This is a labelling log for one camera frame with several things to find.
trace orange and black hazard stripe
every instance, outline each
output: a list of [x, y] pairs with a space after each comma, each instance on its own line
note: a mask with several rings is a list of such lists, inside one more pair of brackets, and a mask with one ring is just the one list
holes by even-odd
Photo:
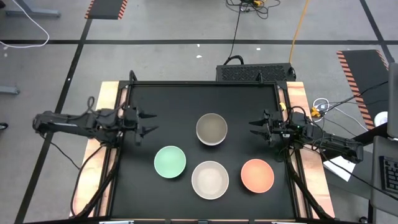
[[91, 0], [90, 5], [88, 6], [85, 18], [88, 19], [88, 14], [90, 13], [91, 8], [93, 7], [94, 0]]
[[121, 20], [124, 15], [124, 11], [126, 10], [128, 0], [123, 0], [122, 5], [120, 6], [120, 11], [118, 15], [118, 20]]
[[388, 71], [388, 64], [386, 63], [386, 61], [383, 58], [383, 55], [381, 55], [379, 50], [376, 50], [376, 52], [379, 54], [381, 61], [383, 62], [384, 66], [386, 67], [387, 71]]
[[351, 91], [353, 92], [353, 94], [355, 96], [354, 99], [358, 103], [358, 108], [362, 114], [362, 118], [366, 124], [366, 127], [368, 130], [373, 129], [374, 128], [373, 120], [372, 120], [371, 116], [369, 115], [369, 111], [368, 111], [366, 105], [364, 104], [362, 96], [360, 96], [359, 88], [355, 82], [355, 79], [354, 79], [353, 74], [351, 73], [351, 70], [349, 69], [347, 60], [345, 59], [345, 56], [341, 51], [337, 51], [337, 57], [338, 57], [338, 60], [340, 61], [341, 67], [343, 68], [348, 85], [351, 88]]

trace concrete floor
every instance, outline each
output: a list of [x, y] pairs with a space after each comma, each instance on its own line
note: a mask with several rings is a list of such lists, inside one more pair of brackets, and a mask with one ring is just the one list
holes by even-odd
[[[5, 1], [8, 8], [15, 8]], [[37, 19], [52, 40], [78, 40], [85, 26], [84, 14], [90, 0], [35, 0], [38, 7], [58, 9], [60, 19]], [[304, 0], [285, 0], [270, 9], [265, 21], [255, 14], [242, 14], [237, 39], [291, 40]], [[398, 2], [366, 0], [385, 40], [398, 40]], [[199, 40], [232, 39], [237, 13], [224, 0], [210, 1], [130, 1], [121, 21], [93, 21], [88, 40]], [[0, 10], [0, 40], [44, 40], [45, 35], [26, 18], [8, 18]], [[311, 1], [300, 40], [377, 40], [359, 0]], [[0, 95], [0, 120], [10, 127], [0, 133], [0, 217], [13, 223], [24, 196], [43, 140], [31, 128], [32, 118], [54, 110], [67, 77], [75, 44], [50, 44], [33, 49], [0, 48], [0, 85], [17, 85], [20, 95]], [[305, 83], [308, 102], [319, 97], [340, 101], [352, 96], [337, 50], [378, 49], [380, 45], [296, 45], [293, 66], [298, 81]], [[398, 46], [389, 45], [398, 58]], [[133, 69], [140, 80], [214, 80], [215, 68], [231, 50], [230, 44], [136, 44], [83, 47], [63, 113], [79, 114], [90, 95], [98, 96], [102, 81], [127, 80]], [[239, 44], [234, 53], [246, 63], [287, 62], [290, 45]], [[355, 105], [340, 107], [363, 123]], [[337, 111], [328, 113], [351, 132], [363, 130]], [[325, 130], [351, 137], [338, 126], [326, 122]], [[86, 139], [56, 134], [58, 144], [77, 164], [81, 164]], [[30, 203], [25, 222], [67, 218], [77, 171], [51, 147]], [[330, 186], [336, 217], [356, 221], [367, 214], [368, 202]], [[398, 223], [397, 217], [378, 213], [378, 223]]]

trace white cable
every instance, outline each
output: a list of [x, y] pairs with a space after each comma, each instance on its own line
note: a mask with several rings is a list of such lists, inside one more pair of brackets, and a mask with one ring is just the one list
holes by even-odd
[[3, 44], [3, 45], [6, 46], [6, 47], [16, 48], [16, 49], [26, 49], [26, 48], [31, 48], [31, 47], [43, 47], [44, 45], [46, 45], [47, 42], [50, 40], [50, 35], [49, 35], [49, 33], [48, 33], [47, 31], [45, 31], [45, 29], [43, 29], [43, 27], [41, 27], [40, 25], [38, 25], [38, 23], [36, 23], [32, 18], [30, 18], [30, 16], [25, 12], [25, 10], [24, 10], [17, 2], [15, 2], [15, 0], [12, 0], [12, 1], [22, 10], [22, 12], [25, 13], [25, 15], [26, 15], [34, 24], [36, 24], [40, 29], [42, 29], [42, 31], [45, 32], [45, 34], [47, 35], [47, 40], [46, 40], [43, 44], [40, 44], [40, 45], [30, 45], [30, 46], [13, 46], [13, 45], [5, 44], [5, 43], [3, 43], [3, 42], [1, 42], [1, 41], [0, 41], [0, 44]]
[[[326, 103], [321, 103], [321, 104], [315, 105], [315, 103], [316, 103], [318, 100], [325, 100]], [[314, 100], [314, 102], [312, 103], [312, 106], [315, 107], [316, 109], [318, 109], [318, 106], [319, 106], [319, 105], [324, 105], [324, 104], [328, 105], [328, 108], [326, 109], [326, 111], [328, 111], [329, 108], [330, 108], [330, 104], [329, 104], [328, 99], [326, 99], [326, 98], [318, 98], [318, 99]], [[367, 128], [365, 128], [365, 127], [364, 127], [357, 119], [355, 119], [354, 117], [348, 115], [347, 113], [345, 113], [344, 111], [340, 110], [340, 109], [337, 108], [337, 107], [334, 107], [334, 109], [340, 111], [341, 113], [343, 113], [343, 114], [346, 115], [347, 117], [349, 117], [349, 118], [353, 119], [354, 121], [356, 121], [363, 129], [368, 130]], [[322, 119], [323, 119], [323, 117], [322, 117], [321, 119], [318, 119], [318, 120], [314, 121], [314, 122], [319, 122], [319, 121], [321, 121]]]

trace keyboard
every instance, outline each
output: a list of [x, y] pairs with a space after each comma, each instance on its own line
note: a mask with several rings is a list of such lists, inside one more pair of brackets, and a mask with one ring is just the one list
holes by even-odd
[[380, 167], [382, 189], [398, 194], [398, 159], [381, 156]]

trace desk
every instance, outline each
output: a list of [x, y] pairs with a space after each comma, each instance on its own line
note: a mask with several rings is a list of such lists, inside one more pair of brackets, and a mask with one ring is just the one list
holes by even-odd
[[[103, 82], [101, 90], [99, 92], [98, 102], [96, 109], [101, 108], [114, 108], [116, 104], [116, 97], [118, 94], [119, 82]], [[307, 114], [310, 114], [308, 107], [307, 96], [305, 94], [304, 85], [302, 82], [288, 82], [287, 83], [289, 100], [291, 106], [301, 106], [305, 109]], [[123, 90], [121, 95], [120, 104], [124, 102], [127, 91]], [[281, 102], [284, 100], [283, 91], [279, 91], [279, 96]], [[100, 144], [95, 139], [89, 139], [83, 161], [89, 157]], [[111, 156], [109, 157], [109, 166], [113, 164], [114, 153], [116, 151], [113, 149], [111, 151]], [[335, 216], [333, 211], [333, 206], [331, 204], [330, 194], [328, 190], [328, 185], [325, 178], [325, 172], [323, 170], [322, 160], [319, 154], [311, 152], [308, 150], [300, 151], [302, 157], [302, 164], [305, 174], [305, 180], [307, 183], [307, 188], [315, 197], [317, 202], [323, 207], [323, 209], [331, 216]], [[292, 162], [294, 166], [297, 164], [294, 156], [292, 157]], [[80, 212], [86, 203], [91, 199], [92, 195], [97, 190], [101, 172], [103, 170], [103, 164], [105, 159], [105, 149], [100, 150], [86, 165], [82, 170], [78, 188], [76, 190], [75, 198], [73, 200], [73, 208], [75, 213]], [[296, 186], [298, 207], [300, 210], [301, 217], [307, 217], [305, 212], [305, 204], [303, 201], [303, 195], [300, 189]], [[101, 206], [99, 208], [99, 215], [105, 215], [108, 208], [109, 200], [109, 186], [103, 194], [101, 200]]]

